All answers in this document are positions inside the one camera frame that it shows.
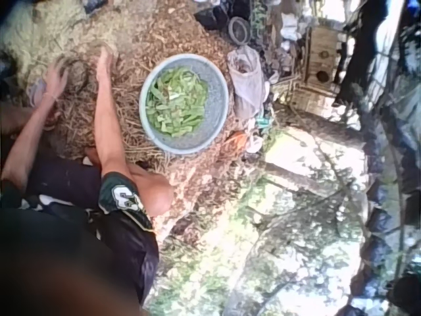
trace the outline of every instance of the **number 3 on shorts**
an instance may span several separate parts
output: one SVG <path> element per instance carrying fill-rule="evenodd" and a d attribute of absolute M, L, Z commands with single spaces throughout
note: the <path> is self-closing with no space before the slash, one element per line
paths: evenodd
<path fill-rule="evenodd" d="M 140 211 L 141 202 L 137 194 L 130 191 L 127 186 L 115 186 L 112 189 L 112 196 L 119 209 L 131 209 Z"/>

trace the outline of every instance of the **green leaves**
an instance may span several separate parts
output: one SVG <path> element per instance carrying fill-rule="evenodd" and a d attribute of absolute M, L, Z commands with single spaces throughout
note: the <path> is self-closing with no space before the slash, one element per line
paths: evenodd
<path fill-rule="evenodd" d="M 147 118 L 164 134 L 186 135 L 203 122 L 207 96 L 206 82 L 188 68 L 167 70 L 149 88 Z"/>

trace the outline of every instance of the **plastic bag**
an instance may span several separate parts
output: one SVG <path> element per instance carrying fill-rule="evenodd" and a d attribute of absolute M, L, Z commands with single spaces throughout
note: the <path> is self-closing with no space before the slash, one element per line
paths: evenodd
<path fill-rule="evenodd" d="M 264 80 L 259 54 L 248 46 L 228 53 L 228 68 L 235 88 L 235 114 L 243 120 L 255 116 L 264 98 Z"/>
<path fill-rule="evenodd" d="M 366 227 L 370 232 L 386 232 L 389 227 L 389 221 L 392 218 L 383 209 L 374 208 L 366 223 Z"/>

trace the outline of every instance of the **dirt ground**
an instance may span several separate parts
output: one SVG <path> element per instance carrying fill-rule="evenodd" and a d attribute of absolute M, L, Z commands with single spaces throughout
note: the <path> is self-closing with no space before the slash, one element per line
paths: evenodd
<path fill-rule="evenodd" d="M 113 95 L 127 158 L 148 162 L 175 186 L 171 211 L 155 219 L 159 241 L 193 209 L 201 192 L 211 183 L 211 169 L 221 145 L 236 126 L 230 88 L 226 124 L 212 145 L 198 154 L 175 157 L 163 153 L 146 138 L 141 127 L 138 99 L 142 83 L 150 70 L 169 56 L 202 55 L 220 68 L 230 86 L 226 54 L 234 47 L 218 34 L 204 31 L 192 15 L 192 5 L 190 0 L 114 0 L 113 5 L 86 16 L 79 0 L 47 1 L 15 9 L 0 34 L 1 48 L 18 61 L 18 83 L 24 89 L 41 76 L 54 58 L 69 58 L 70 82 L 58 102 L 62 119 L 48 139 L 60 156 L 71 159 L 82 158 L 84 148 L 94 145 L 95 58 L 102 43 L 114 50 L 118 58 L 113 71 Z M 222 164 L 230 162 L 225 158 Z"/>

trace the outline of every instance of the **cloth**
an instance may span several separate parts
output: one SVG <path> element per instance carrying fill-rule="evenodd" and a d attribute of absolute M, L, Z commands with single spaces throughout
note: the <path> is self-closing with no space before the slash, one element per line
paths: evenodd
<path fill-rule="evenodd" d="M 7 229 L 0 229 L 2 250 L 45 249 L 75 261 L 83 258 L 111 282 L 131 284 L 143 304 L 156 274 L 159 251 L 136 185 L 122 174 L 106 174 L 98 205 L 87 211 L 43 195 L 23 196 L 12 182 L 4 180 L 0 226 Z M 94 236 L 102 243 L 93 241 Z M 107 250 L 112 259 L 104 259 Z"/>
<path fill-rule="evenodd" d="M 3 167 L 14 140 L 1 137 L 1 166 Z M 38 153 L 26 187 L 27 196 L 40 194 L 70 202 L 84 209 L 98 208 L 101 170 L 96 166 L 56 155 Z"/>

